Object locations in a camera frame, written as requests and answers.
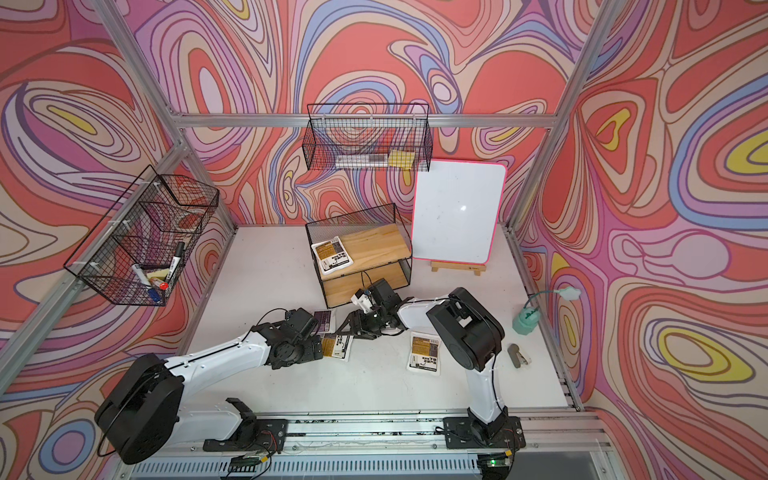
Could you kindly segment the yellow coffee bag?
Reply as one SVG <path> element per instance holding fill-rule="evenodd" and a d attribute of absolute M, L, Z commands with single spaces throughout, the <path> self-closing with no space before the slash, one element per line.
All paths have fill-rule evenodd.
<path fill-rule="evenodd" d="M 435 335 L 411 332 L 406 369 L 411 372 L 439 376 L 441 341 Z"/>
<path fill-rule="evenodd" d="M 338 278 L 352 270 L 354 260 L 339 236 L 313 243 L 311 250 L 322 280 Z"/>
<path fill-rule="evenodd" d="M 323 357 L 348 362 L 353 340 L 350 335 L 324 335 L 321 341 Z"/>

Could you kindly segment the purple coffee bag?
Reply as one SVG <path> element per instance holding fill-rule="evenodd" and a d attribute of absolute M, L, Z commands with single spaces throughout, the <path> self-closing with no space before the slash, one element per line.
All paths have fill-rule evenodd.
<path fill-rule="evenodd" d="M 318 335 L 332 334 L 336 331 L 336 314 L 333 310 L 315 311 L 314 318 L 318 321 L 316 329 Z"/>

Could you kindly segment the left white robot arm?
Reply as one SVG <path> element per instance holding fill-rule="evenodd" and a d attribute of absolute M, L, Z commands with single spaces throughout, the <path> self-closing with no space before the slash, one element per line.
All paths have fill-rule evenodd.
<path fill-rule="evenodd" d="M 204 450 L 284 448 L 287 423 L 265 420 L 237 397 L 194 404 L 197 393 L 237 373 L 273 370 L 322 359 L 318 320 L 303 308 L 281 321 L 259 320 L 244 334 L 196 353 L 161 359 L 136 358 L 95 414 L 100 442 L 127 465 L 138 464 L 166 446 L 200 442 Z"/>

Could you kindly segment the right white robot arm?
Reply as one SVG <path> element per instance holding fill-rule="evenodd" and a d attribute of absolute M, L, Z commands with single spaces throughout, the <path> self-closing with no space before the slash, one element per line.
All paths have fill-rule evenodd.
<path fill-rule="evenodd" d="M 444 347 L 465 370 L 470 404 L 463 416 L 446 417 L 436 432 L 446 447 L 503 449 L 512 456 L 526 446 L 520 420 L 509 414 L 496 378 L 505 330 L 465 288 L 432 299 L 402 298 L 379 280 L 351 297 L 348 313 L 336 335 L 375 340 L 408 332 L 433 349 Z"/>

